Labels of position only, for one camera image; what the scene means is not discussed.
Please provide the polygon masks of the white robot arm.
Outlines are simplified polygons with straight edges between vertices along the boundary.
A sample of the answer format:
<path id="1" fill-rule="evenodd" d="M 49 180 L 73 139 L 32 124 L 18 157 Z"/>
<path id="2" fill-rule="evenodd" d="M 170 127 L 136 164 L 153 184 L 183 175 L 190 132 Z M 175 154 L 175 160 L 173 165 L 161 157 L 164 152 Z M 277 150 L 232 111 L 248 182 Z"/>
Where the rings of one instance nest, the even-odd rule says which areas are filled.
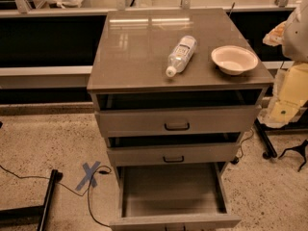
<path id="1" fill-rule="evenodd" d="M 308 101 L 308 0 L 300 1 L 286 21 L 263 38 L 269 46 L 282 46 L 283 55 L 294 63 L 278 70 L 272 98 L 262 115 L 270 128 L 288 124 Z"/>

